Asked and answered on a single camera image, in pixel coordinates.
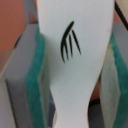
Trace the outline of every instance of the teal stripe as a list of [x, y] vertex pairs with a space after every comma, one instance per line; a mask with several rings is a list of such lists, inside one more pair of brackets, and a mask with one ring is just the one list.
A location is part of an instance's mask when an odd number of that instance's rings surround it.
[[25, 77], [25, 85], [33, 126], [34, 128], [45, 128], [44, 113], [42, 110], [41, 94], [38, 83], [38, 77], [45, 58], [45, 40], [39, 33], [39, 28], [36, 33], [36, 41], [35, 55], [30, 70]]
[[118, 72], [118, 82], [121, 92], [113, 128], [124, 128], [128, 118], [128, 70], [116, 44], [114, 34], [112, 34], [110, 43], [114, 52], [115, 65]]

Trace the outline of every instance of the black logo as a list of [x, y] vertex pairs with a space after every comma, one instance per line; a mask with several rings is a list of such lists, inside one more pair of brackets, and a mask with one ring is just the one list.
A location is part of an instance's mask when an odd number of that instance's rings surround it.
[[[67, 29], [66, 29], [66, 31], [65, 31], [65, 33], [63, 35], [62, 41], [61, 41], [61, 56], [62, 56], [62, 59], [63, 59], [64, 63], [65, 63], [65, 60], [64, 60], [64, 48], [65, 48], [65, 51], [66, 51], [67, 59], [69, 60], [66, 38], [67, 38], [69, 32], [71, 31], [73, 25], [74, 25], [74, 21], [71, 22], [70, 25], [67, 27]], [[76, 37], [76, 34], [75, 34], [74, 30], [72, 30], [72, 35], [73, 35], [73, 38], [75, 40], [76, 46], [78, 48], [78, 51], [81, 54], [80, 46], [79, 46], [79, 43], [78, 43], [78, 40], [77, 40], [77, 37]], [[70, 34], [69, 34], [69, 44], [70, 44], [71, 56], [73, 57], [72, 38], [71, 38]]]

